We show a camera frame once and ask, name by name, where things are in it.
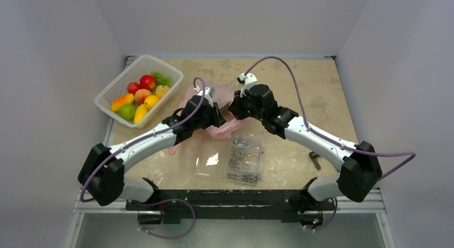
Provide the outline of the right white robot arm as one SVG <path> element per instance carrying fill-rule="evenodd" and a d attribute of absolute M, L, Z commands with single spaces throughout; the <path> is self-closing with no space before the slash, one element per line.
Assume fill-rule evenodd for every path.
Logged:
<path fill-rule="evenodd" d="M 354 202 L 363 202 L 374 185 L 382 177 L 382 170 L 374 147 L 368 142 L 348 148 L 348 142 L 341 140 L 333 144 L 323 137 L 335 136 L 324 131 L 315 134 L 316 127 L 305 125 L 304 118 L 297 112 L 277 104 L 267 85 L 258 84 L 244 94 L 235 91 L 229 106 L 236 119 L 255 118 L 271 134 L 300 144 L 330 162 L 337 170 L 335 176 L 311 179 L 301 190 L 300 201 L 313 209 L 322 200 L 346 196 Z"/>

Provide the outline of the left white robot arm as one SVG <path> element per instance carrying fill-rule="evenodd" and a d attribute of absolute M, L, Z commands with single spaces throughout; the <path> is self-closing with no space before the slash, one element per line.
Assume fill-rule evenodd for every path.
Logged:
<path fill-rule="evenodd" d="M 216 102 L 195 95 L 150 131 L 111 147 L 95 145 L 79 172 L 80 200 L 86 202 L 84 194 L 88 192 L 100 206 L 121 198 L 138 201 L 147 210 L 155 209 L 160 202 L 158 187 L 147 178 L 129 179 L 126 172 L 156 152 L 190 138 L 196 130 L 224 123 Z"/>

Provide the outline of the pink plastic bag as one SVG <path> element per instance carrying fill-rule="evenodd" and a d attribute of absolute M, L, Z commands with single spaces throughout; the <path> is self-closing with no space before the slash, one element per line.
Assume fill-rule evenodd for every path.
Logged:
<path fill-rule="evenodd" d="M 211 82 L 207 82 L 206 85 L 208 87 L 212 87 L 214 89 L 213 95 L 213 102 L 216 102 L 221 116 L 225 119 L 225 123 L 220 127 L 210 126 L 205 131 L 211 136 L 212 139 L 226 139 L 230 138 L 233 131 L 238 130 L 239 128 L 245 125 L 245 119 L 237 120 L 233 116 L 232 113 L 228 111 L 228 107 L 233 102 L 234 98 L 234 90 L 229 88 L 228 86 L 214 84 Z M 177 114 L 180 115 L 181 113 L 178 110 L 181 110 L 185 107 L 187 101 L 195 95 L 196 92 L 193 90 L 192 87 L 189 87 L 186 90 L 184 99 L 180 102 L 179 107 L 177 109 Z M 177 144 L 171 148 L 168 148 L 168 154 L 174 155 L 177 150 L 179 150 L 181 144 Z"/>

